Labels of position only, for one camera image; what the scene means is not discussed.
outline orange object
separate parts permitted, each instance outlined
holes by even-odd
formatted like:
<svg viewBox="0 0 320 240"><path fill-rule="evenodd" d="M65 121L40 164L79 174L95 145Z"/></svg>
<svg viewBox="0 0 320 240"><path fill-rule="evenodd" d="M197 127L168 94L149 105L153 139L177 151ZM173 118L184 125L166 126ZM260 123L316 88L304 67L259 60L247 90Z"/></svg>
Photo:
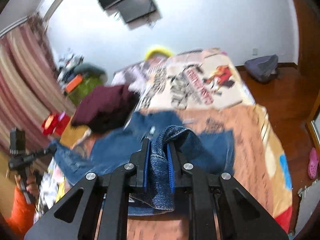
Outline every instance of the orange object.
<svg viewBox="0 0 320 240"><path fill-rule="evenodd" d="M82 75L80 74L76 75L75 78L71 80L66 86L66 88L64 89L65 92L70 93L73 89L77 87L77 85L79 85L82 82L82 80L83 80Z"/></svg>
<svg viewBox="0 0 320 240"><path fill-rule="evenodd" d="M23 193L16 187L11 217L6 219L10 229L18 239L23 239L27 231L33 226L35 205L27 204Z"/></svg>

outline striped curtain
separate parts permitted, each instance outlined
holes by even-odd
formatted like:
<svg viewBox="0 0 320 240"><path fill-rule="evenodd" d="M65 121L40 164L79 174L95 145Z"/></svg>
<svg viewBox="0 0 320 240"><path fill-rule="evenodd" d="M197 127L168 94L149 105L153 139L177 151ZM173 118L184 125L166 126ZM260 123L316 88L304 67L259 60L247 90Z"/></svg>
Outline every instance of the striped curtain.
<svg viewBox="0 0 320 240"><path fill-rule="evenodd" d="M0 150L6 153L12 128L25 130L26 148L37 150L50 142L41 129L49 113L76 110L56 83L50 48L33 23L29 19L0 39Z"/></svg>

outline orange sleeve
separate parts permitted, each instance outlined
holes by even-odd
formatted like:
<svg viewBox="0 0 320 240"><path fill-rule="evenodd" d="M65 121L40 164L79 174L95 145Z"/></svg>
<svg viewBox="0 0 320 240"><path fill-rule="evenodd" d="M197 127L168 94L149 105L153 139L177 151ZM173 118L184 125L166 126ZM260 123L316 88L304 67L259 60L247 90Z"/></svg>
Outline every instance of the orange sleeve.
<svg viewBox="0 0 320 240"><path fill-rule="evenodd" d="M16 187L11 217L6 219L10 229L23 239L27 231L33 226L35 205L27 204L24 194Z"/></svg>

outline gray bag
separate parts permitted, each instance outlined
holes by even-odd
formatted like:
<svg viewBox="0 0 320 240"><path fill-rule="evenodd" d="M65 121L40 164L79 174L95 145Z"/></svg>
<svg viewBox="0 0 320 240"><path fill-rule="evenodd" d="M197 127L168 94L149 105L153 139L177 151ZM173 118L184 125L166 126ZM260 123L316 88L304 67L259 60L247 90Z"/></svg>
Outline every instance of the gray bag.
<svg viewBox="0 0 320 240"><path fill-rule="evenodd" d="M264 56L247 60L245 69L260 83L268 83L278 76L278 56Z"/></svg>

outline curtain rod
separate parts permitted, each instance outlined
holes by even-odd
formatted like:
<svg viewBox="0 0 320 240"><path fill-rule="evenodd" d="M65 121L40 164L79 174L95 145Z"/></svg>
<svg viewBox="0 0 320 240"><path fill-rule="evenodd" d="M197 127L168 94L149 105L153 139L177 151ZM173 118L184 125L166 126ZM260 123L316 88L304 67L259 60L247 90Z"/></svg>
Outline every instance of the curtain rod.
<svg viewBox="0 0 320 240"><path fill-rule="evenodd" d="M4 35L6 35L9 31L11 31L12 29L14 29L15 27L19 26L20 24L25 23L28 20L29 16L25 16L21 19L19 19L18 21L15 21L14 23L10 24L8 27L4 28L1 32L0 32L0 38L2 38Z"/></svg>

